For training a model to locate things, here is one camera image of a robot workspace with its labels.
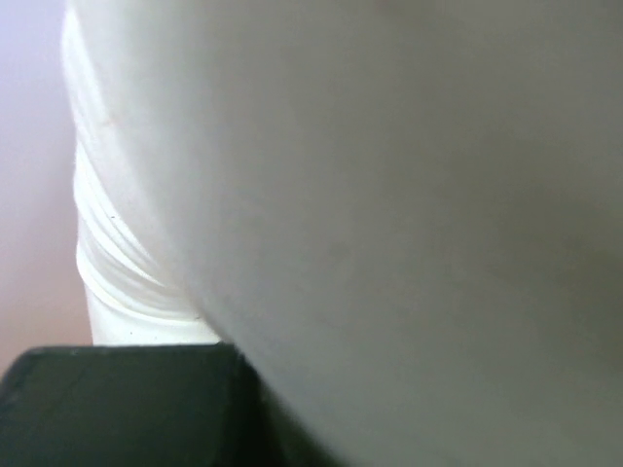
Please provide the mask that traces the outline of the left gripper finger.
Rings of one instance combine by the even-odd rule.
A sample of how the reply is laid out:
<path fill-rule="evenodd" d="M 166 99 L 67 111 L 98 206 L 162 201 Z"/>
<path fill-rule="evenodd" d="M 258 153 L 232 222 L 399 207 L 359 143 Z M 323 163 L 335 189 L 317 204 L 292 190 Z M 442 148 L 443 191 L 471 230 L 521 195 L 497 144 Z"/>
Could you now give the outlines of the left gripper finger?
<path fill-rule="evenodd" d="M 281 441 L 231 345 L 48 346 L 1 379 L 5 466 L 325 466 Z"/>

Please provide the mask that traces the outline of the white pillow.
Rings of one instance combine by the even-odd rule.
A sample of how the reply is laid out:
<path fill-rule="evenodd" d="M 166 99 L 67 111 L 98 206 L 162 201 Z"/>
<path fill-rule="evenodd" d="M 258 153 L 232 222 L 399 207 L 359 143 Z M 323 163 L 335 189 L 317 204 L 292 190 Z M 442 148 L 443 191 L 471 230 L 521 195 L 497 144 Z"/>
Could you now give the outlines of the white pillow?
<path fill-rule="evenodd" d="M 96 344 L 228 341 L 300 464 L 622 462 L 618 1 L 70 1 Z"/>

